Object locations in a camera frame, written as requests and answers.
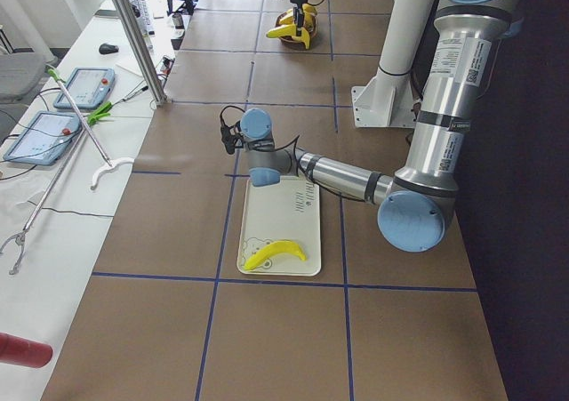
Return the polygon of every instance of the brown table surface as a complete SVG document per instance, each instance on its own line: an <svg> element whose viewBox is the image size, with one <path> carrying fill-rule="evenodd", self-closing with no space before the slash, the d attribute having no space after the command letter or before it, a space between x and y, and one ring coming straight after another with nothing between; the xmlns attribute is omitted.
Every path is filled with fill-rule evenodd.
<svg viewBox="0 0 569 401"><path fill-rule="evenodd" d="M404 253L376 207L323 192L317 276L236 269L247 179L220 110L264 108L277 144L300 133L393 173L408 131L356 129L349 93L375 74L392 4L325 0L304 52L264 36L288 0L199 1L44 401L506 399L456 221Z"/></svg>

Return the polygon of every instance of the tablet device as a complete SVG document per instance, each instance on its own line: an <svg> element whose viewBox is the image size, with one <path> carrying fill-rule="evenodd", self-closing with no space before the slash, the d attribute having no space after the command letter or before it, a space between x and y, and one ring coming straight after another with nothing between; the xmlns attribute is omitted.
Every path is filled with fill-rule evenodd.
<svg viewBox="0 0 569 401"><path fill-rule="evenodd" d="M75 68L66 87L82 110L95 110L107 98L115 83L115 71L111 68ZM56 109L72 109L61 92L53 106Z"/></svg>
<svg viewBox="0 0 569 401"><path fill-rule="evenodd" d="M4 154L4 161L51 165L80 131L81 121L75 114L38 112Z"/></svg>

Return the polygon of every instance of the white stand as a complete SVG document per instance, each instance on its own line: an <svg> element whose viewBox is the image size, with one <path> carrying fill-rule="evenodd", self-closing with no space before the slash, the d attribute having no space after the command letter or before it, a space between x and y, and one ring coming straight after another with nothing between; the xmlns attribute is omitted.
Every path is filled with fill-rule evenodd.
<svg viewBox="0 0 569 401"><path fill-rule="evenodd" d="M433 1L395 0L377 74L352 87L356 127L415 126L409 70Z"/></svg>

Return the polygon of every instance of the white table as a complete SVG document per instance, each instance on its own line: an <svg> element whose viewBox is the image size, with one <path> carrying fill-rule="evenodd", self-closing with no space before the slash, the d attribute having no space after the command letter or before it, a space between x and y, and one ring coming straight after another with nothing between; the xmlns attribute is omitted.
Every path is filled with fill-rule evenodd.
<svg viewBox="0 0 569 401"><path fill-rule="evenodd" d="M173 57L171 30L167 19L155 19L156 34L151 53L155 65L163 55ZM98 53L99 45L111 43L119 52ZM116 102L143 81L141 76L118 66L135 65L132 50L118 19L93 18L58 66L65 79L75 67L107 67L116 71L116 85L108 99ZM54 87L53 80L44 88ZM46 94L50 105L56 94ZM121 103L111 116L93 127L111 158L136 157L154 114L149 91ZM20 120L27 124L37 111L45 109L38 98ZM21 132L16 126L14 133ZM1 148L3 155L10 146ZM0 400L36 401L44 391L59 356L68 329L76 313L92 267L99 255L116 207L131 173L123 165L100 178L95 191L90 190L92 174L104 164L89 138L78 148L47 200L45 207L100 215L55 213L42 210L26 236L26 249L20 273L8 275L17 260L20 247L13 241L0 256L0 332L9 333L53 347L52 361L41 369L0 364ZM18 178L0 181L0 243L22 230L36 202L44 192L59 164L37 167ZM4 177L29 168L27 164L0 164Z"/></svg>

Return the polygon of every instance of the gray cushion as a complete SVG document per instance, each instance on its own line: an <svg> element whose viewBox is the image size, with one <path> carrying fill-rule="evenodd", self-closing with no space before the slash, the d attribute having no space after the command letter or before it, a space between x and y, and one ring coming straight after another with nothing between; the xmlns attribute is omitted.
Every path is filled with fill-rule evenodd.
<svg viewBox="0 0 569 401"><path fill-rule="evenodd" d="M45 58L37 52L0 54L0 101L24 97L45 72Z"/></svg>

